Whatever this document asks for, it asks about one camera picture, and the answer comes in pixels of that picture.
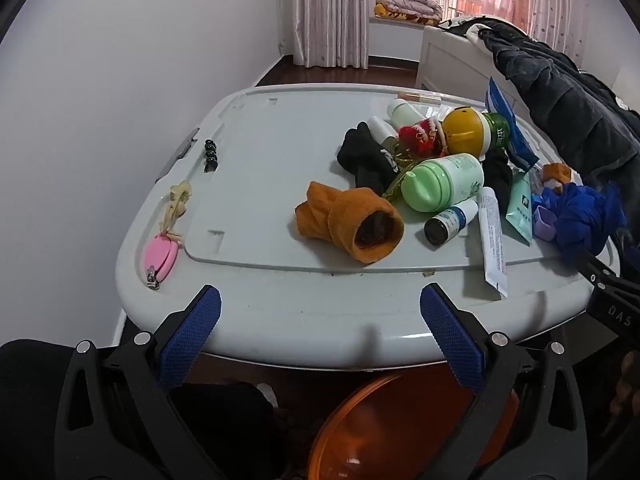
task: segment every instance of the person's leg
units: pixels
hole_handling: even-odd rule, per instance
[[[56,413],[73,351],[30,340],[0,348],[0,478],[55,478]]]

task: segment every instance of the blue plastic package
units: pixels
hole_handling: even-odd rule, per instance
[[[529,143],[522,135],[520,128],[516,124],[513,109],[507,99],[504,98],[504,95],[502,95],[493,77],[489,79],[489,88],[486,91],[484,105],[490,112],[500,114],[507,119],[511,130],[509,145],[507,146],[509,160],[521,170],[529,171],[539,160],[538,156],[533,153]]]

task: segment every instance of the windowsill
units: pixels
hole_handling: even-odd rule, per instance
[[[391,18],[381,18],[380,16],[370,16],[369,23],[385,23],[385,25],[395,25],[398,27],[409,27],[423,29],[425,27],[434,27],[434,25],[423,25],[421,23],[414,22],[401,22],[400,20],[393,20]]]

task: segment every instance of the silver screw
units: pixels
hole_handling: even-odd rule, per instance
[[[89,348],[91,348],[91,343],[88,341],[81,341],[78,343],[78,346],[76,346],[76,350],[81,354],[84,354]]]
[[[500,332],[496,332],[495,334],[493,334],[491,336],[491,341],[493,341],[494,344],[497,344],[498,346],[506,346],[509,342],[507,336],[501,334]]]
[[[136,334],[135,338],[133,338],[133,342],[136,345],[146,345],[151,339],[151,334],[149,332],[140,332]]]
[[[558,342],[551,343],[551,349],[558,355],[564,354],[564,346]]]

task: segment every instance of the purple object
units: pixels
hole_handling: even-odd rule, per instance
[[[533,213],[533,234],[545,242],[552,242],[556,237],[556,220],[556,215],[539,205]]]

